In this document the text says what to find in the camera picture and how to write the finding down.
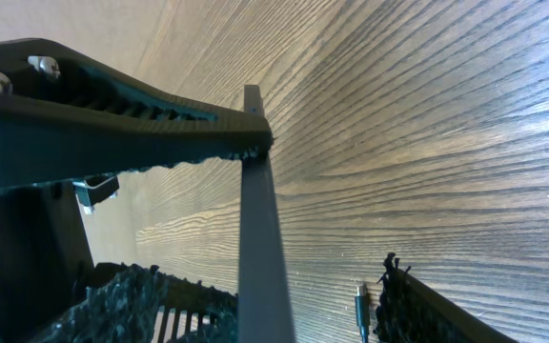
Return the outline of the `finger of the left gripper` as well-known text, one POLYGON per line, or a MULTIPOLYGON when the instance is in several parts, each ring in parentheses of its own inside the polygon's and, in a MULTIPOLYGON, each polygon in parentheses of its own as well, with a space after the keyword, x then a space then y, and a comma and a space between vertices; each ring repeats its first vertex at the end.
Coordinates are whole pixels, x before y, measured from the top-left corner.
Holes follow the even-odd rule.
POLYGON ((73 303, 31 342, 224 342, 238 340, 237 296, 153 265, 100 263, 73 303))
POLYGON ((166 93, 51 40, 0 42, 0 192, 244 159, 273 141, 260 114, 166 93))

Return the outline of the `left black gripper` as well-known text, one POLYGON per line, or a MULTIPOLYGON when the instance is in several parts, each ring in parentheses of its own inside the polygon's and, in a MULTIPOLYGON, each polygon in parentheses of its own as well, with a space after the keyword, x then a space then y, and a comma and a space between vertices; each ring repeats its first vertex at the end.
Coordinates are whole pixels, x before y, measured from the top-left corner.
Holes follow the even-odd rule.
POLYGON ((93 262, 80 215, 117 189, 63 182, 0 192, 0 342, 33 337, 119 272, 93 262))

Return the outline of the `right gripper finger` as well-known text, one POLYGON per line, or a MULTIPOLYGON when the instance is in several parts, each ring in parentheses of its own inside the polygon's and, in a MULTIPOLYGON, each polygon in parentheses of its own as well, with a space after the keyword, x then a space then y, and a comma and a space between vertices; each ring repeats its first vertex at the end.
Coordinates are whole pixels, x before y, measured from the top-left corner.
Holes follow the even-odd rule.
POLYGON ((515 343, 418 281, 393 252, 383 260, 373 333, 388 343, 515 343))

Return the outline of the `smartphone with light screen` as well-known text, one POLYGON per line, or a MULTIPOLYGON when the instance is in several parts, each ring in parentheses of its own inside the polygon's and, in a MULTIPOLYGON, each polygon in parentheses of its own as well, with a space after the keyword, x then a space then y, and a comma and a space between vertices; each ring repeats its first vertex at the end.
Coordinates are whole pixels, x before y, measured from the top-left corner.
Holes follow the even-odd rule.
POLYGON ((270 156, 242 162, 238 341, 295 341, 270 156))

